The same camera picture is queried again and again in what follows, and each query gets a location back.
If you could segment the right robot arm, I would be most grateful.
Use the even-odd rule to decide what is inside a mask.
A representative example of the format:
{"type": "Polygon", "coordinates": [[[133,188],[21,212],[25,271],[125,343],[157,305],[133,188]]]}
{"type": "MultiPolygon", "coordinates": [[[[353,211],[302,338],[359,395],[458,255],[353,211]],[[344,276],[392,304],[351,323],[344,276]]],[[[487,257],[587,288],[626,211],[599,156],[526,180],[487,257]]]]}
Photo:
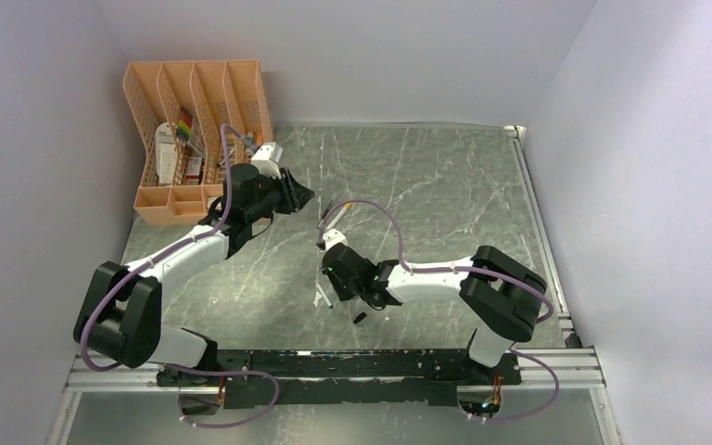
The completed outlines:
{"type": "Polygon", "coordinates": [[[490,246],[457,261],[403,267],[397,260],[373,263],[336,243],[321,269],[340,300],[358,298],[376,310],[416,301],[464,303],[481,322],[463,360],[465,376],[476,384],[495,376],[510,346],[530,341],[537,323],[554,314],[546,281],[490,246]]]}

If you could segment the silver marker pen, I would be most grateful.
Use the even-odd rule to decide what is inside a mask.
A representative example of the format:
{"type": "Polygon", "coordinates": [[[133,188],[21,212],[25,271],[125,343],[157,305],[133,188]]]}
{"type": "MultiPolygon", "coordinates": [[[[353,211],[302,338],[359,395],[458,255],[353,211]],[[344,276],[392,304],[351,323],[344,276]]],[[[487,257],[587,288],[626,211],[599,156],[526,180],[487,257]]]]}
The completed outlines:
{"type": "Polygon", "coordinates": [[[345,214],[348,212],[350,209],[349,205],[341,207],[336,215],[329,221],[329,223],[326,226],[326,231],[332,230],[336,227],[337,223],[345,216],[345,214]]]}

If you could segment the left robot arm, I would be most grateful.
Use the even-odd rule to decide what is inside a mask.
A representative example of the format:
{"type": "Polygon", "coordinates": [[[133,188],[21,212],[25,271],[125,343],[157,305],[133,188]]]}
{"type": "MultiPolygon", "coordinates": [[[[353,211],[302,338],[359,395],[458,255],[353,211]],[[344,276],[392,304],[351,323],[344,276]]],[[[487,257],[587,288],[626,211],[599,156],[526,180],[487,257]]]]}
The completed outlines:
{"type": "Polygon", "coordinates": [[[182,366],[183,374],[199,386],[216,379],[217,343],[164,324],[162,301],[210,266],[233,257],[254,238],[254,223],[297,213],[315,196],[287,168],[269,175],[247,163],[232,167],[222,190],[180,239],[141,260],[106,261],[95,269],[73,327],[90,368],[100,368],[90,357],[95,351],[128,368],[182,366]]]}

